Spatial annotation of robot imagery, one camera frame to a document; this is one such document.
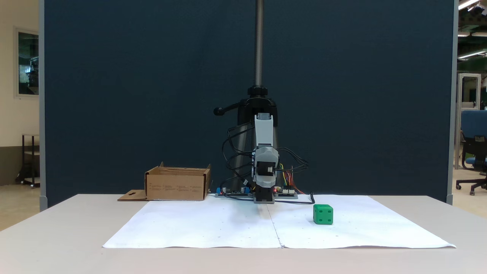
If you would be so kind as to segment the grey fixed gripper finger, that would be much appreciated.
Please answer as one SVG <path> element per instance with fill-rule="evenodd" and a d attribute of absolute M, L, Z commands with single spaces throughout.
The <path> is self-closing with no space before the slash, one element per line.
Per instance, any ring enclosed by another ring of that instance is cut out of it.
<path fill-rule="evenodd" d="M 275 150 L 273 147 L 257 148 L 254 156 L 254 170 L 255 170 L 255 174 L 258 175 L 259 175 L 260 161 L 275 162 L 275 169 L 277 169 L 279 163 L 279 154 L 277 150 Z"/>

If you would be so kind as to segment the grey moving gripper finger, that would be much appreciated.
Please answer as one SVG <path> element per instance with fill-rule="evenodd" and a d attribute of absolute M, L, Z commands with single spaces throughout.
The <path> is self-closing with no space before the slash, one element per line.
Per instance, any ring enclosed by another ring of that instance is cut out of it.
<path fill-rule="evenodd" d="M 260 187 L 273 187 L 275 185 L 275 175 L 254 175 L 254 182 Z"/>

